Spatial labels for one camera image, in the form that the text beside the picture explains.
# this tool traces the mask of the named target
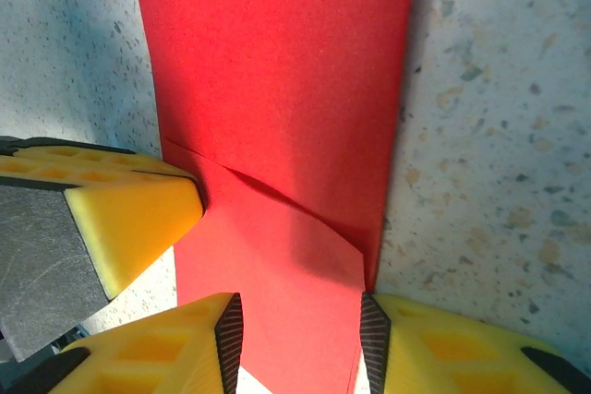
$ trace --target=black rubber edge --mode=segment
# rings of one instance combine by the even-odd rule
[[[369,392],[383,394],[388,369],[388,348],[390,346],[390,328],[388,315],[371,296],[361,294],[361,348],[368,370]]]
[[[120,154],[136,154],[131,149],[106,147],[92,143],[75,142],[52,137],[31,137],[23,139],[12,139],[12,137],[0,137],[0,155],[12,156],[19,149],[32,147],[76,147],[85,149],[96,149],[98,151],[118,152]]]
[[[568,360],[529,346],[522,348],[521,352],[571,394],[591,394],[591,378]]]
[[[74,348],[50,357],[7,389],[6,394],[49,394],[89,355],[88,348]]]
[[[60,184],[57,182],[44,182],[41,180],[19,179],[0,175],[0,185],[17,186],[20,188],[43,189],[45,191],[63,192],[69,188],[79,188],[79,185]]]
[[[242,299],[239,293],[235,293],[230,299],[216,323],[214,331],[220,373],[222,374],[223,394],[235,394],[244,335]]]

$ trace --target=speckled floor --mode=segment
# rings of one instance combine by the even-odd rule
[[[0,0],[0,17],[0,133],[159,153],[138,0]],[[378,290],[591,372],[591,0],[416,0],[409,45]],[[148,273],[89,327],[173,306],[172,250]]]

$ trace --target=yellow foam block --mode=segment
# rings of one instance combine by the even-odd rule
[[[215,294],[76,341],[90,356],[51,394],[228,394],[241,343],[239,295]]]
[[[0,155],[0,175],[71,185],[67,204],[110,300],[203,214],[191,174],[143,154],[30,146]]]
[[[99,168],[190,176],[189,173],[145,154],[126,154],[72,146],[45,146],[19,149],[15,159],[56,163],[73,168]]]
[[[64,194],[110,299],[190,230],[203,212],[193,182],[174,176],[70,188]]]
[[[539,340],[398,297],[373,297],[391,320],[384,393],[568,394],[522,353],[555,353]],[[369,359],[378,362],[378,354]]]

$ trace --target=red sheet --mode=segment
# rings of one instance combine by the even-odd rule
[[[240,291],[254,376],[346,392],[411,0],[139,1],[163,156],[211,194],[175,248],[179,303]]]

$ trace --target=gray panel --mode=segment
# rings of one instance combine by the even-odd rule
[[[18,360],[108,304],[66,187],[0,178],[0,330]]]

